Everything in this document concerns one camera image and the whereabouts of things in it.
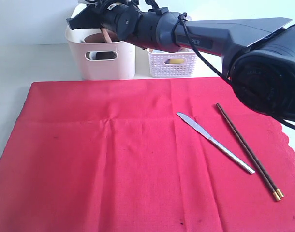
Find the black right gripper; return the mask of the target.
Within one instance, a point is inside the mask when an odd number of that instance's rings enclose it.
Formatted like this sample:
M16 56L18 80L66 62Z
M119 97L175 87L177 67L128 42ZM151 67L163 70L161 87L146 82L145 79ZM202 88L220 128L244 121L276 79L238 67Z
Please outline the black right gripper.
M138 37L138 24L142 16L136 1L101 1L96 13L84 9L73 18L67 18L71 30L106 29L114 32L119 39Z

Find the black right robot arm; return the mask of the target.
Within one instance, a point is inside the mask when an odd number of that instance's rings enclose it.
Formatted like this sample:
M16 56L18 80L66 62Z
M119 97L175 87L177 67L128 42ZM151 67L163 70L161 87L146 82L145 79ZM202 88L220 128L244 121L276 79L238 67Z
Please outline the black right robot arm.
M249 109L295 130L295 24L288 18L189 21L148 0L87 0L67 19L70 29L108 29L119 40L142 49L221 58L217 75Z

